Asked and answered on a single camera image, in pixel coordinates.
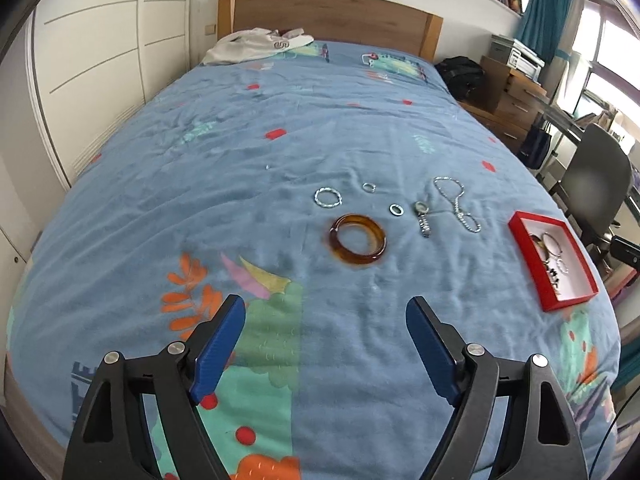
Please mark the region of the wooden headboard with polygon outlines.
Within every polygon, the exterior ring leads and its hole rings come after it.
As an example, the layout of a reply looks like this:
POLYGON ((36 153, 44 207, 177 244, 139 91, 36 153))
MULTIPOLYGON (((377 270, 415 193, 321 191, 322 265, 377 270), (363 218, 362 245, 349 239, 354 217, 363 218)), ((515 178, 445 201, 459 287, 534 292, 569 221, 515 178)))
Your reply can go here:
POLYGON ((444 19, 387 0, 218 0, 220 38, 254 27, 389 48, 432 62, 444 19))

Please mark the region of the white wardrobe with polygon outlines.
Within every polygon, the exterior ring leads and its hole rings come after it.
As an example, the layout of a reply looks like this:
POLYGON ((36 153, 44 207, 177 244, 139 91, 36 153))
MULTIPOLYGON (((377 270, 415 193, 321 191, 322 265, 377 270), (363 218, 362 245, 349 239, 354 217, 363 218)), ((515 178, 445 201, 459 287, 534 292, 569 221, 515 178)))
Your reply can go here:
POLYGON ((40 0, 1 62, 1 233, 15 260, 101 146, 189 68, 189 0, 40 0))

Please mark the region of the dark brown bangle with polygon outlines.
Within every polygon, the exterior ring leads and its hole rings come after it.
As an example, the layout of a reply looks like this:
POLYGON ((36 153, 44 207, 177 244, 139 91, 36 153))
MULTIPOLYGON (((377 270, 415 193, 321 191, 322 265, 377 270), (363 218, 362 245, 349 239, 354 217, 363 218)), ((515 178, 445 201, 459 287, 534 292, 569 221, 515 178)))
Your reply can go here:
POLYGON ((549 252, 546 244, 544 244, 544 241, 538 235, 535 235, 535 234, 530 234, 529 237, 534 243, 539 257, 542 260, 547 260, 549 258, 549 252))

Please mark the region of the grey office chair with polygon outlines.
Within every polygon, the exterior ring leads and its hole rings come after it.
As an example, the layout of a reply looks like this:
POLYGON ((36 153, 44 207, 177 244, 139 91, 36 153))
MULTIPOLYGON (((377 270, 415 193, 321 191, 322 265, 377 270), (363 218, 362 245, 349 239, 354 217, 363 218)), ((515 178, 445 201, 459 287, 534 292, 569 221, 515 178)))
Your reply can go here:
POLYGON ((620 144, 596 124, 589 125, 562 178, 552 186, 580 229, 580 241, 595 264, 610 251, 610 227, 628 196, 632 168, 620 144))

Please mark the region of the teal curtain right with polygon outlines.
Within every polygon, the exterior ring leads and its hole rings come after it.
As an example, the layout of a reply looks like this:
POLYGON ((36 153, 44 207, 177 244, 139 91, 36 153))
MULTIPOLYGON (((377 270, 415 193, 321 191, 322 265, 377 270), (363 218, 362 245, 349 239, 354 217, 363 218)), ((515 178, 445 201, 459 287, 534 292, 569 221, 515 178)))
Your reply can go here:
POLYGON ((528 0, 515 39, 546 64, 558 50, 572 0, 528 0))

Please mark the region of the amber resin bangle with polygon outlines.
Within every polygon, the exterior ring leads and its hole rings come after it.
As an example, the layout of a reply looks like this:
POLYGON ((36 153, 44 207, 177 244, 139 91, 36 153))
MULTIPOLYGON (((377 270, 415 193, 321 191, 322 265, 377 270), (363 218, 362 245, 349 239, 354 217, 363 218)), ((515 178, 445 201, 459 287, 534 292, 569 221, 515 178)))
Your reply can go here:
POLYGON ((387 236, 382 226, 363 214, 344 214, 332 223, 328 243, 333 255, 344 263, 367 266, 386 252, 387 236))

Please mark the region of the white printer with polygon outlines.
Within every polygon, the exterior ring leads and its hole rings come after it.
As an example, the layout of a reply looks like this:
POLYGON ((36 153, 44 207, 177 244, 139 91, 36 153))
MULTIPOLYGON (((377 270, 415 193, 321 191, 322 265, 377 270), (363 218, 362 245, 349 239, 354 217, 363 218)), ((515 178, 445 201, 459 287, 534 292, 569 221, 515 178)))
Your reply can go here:
POLYGON ((544 61, 533 50, 516 39, 492 35, 488 56, 493 60, 518 70, 537 82, 544 69, 544 61))

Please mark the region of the glass desk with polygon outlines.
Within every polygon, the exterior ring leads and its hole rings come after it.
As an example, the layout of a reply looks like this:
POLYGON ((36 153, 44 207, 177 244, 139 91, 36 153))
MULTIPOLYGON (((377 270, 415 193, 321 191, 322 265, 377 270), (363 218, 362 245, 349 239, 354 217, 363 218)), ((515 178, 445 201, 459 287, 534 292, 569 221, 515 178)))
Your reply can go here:
MULTIPOLYGON (((544 110, 540 113, 541 117, 550 125, 557 128, 565 139, 578 145, 582 140, 585 129, 578 125, 574 118, 571 118, 569 114, 565 113, 564 110, 561 110, 556 105, 543 105, 542 108, 544 110)), ((639 193, 634 186, 630 188, 625 198, 625 205, 636 221, 639 221, 639 193)))

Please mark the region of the blue patterned bedspread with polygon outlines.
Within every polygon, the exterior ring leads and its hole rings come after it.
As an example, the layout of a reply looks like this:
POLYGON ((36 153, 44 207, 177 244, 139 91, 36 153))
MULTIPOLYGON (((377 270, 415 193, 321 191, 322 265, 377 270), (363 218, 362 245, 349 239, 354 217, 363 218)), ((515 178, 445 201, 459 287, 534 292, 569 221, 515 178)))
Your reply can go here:
POLYGON ((104 354, 159 352, 235 294, 242 336, 198 404, 230 476, 414 479, 451 414, 407 330, 421 296, 498 358, 548 358, 602 479, 616 442, 613 307, 600 292, 541 310, 515 211, 561 217, 412 56, 331 42, 194 68, 111 137, 44 229, 9 314, 6 418, 60 478, 104 354), (344 214, 382 226, 380 260, 333 255, 344 214))

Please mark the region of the thin silver bangle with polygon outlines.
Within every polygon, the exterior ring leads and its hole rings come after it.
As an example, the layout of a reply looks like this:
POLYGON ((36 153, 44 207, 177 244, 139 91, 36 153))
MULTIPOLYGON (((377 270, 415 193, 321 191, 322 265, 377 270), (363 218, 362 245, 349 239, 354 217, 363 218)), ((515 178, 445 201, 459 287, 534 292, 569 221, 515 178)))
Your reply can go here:
POLYGON ((540 236, 542 244, 547 249, 548 254, 553 258, 562 257, 562 246, 549 232, 543 232, 540 236))

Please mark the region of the black backpack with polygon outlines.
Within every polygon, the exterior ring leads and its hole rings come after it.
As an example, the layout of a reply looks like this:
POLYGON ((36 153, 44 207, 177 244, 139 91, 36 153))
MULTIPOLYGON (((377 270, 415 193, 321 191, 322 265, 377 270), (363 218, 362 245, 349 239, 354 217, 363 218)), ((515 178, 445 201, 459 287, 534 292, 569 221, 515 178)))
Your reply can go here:
POLYGON ((485 78, 484 68, 466 56, 445 58, 435 68, 457 101, 465 100, 485 78))

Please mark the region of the wooden drawer cabinet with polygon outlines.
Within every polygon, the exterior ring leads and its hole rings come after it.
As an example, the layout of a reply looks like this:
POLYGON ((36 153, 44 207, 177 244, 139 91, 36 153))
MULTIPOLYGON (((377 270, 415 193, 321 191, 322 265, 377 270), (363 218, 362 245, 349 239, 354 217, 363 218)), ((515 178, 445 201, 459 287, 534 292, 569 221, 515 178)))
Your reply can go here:
POLYGON ((547 91, 515 68, 483 56, 485 76, 461 105, 491 131, 513 154, 518 154, 542 106, 547 91))

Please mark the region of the white cloth on bed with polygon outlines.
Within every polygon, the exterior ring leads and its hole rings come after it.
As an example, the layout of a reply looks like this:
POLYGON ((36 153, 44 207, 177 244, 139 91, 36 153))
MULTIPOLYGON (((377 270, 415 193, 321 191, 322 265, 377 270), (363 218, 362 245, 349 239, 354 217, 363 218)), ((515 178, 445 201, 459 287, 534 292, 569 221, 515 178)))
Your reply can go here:
POLYGON ((246 61, 262 60, 307 47, 314 37, 302 28, 296 28, 281 35, 277 30, 255 27, 238 30, 219 39, 208 49, 202 59, 203 65, 230 65, 246 61))

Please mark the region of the red jewelry box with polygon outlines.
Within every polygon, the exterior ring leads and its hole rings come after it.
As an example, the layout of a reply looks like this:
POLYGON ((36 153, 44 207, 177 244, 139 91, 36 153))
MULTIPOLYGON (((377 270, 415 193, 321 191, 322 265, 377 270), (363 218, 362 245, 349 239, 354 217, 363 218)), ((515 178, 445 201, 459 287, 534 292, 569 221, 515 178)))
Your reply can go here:
POLYGON ((563 220, 515 211, 508 223, 536 286, 541 310, 552 312, 584 304, 599 287, 570 226, 563 220), (542 260, 530 234, 549 232, 562 246, 562 257, 542 260))

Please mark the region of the dark blue bag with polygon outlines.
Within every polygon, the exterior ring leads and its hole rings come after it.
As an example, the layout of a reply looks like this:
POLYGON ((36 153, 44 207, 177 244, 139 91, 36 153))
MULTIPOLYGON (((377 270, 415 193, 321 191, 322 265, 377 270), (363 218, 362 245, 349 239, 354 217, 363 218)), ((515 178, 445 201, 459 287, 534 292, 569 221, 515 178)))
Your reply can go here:
POLYGON ((532 125, 516 157, 526 168, 539 170, 549 153, 551 139, 546 130, 532 125))

